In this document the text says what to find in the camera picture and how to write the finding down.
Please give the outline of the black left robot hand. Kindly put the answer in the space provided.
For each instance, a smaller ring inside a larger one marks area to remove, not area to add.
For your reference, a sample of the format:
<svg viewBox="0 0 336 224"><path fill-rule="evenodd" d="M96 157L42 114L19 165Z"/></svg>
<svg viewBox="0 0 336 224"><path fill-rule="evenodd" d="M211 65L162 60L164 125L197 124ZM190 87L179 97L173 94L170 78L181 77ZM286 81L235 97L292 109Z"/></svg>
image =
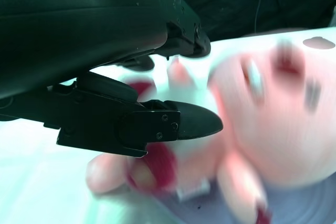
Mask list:
<svg viewBox="0 0 336 224"><path fill-rule="evenodd" d="M148 143L213 135L223 129L214 112L138 102L130 86L92 72L210 51L183 0L1 0L1 120L41 122L59 131L58 145L133 157Z"/></svg>

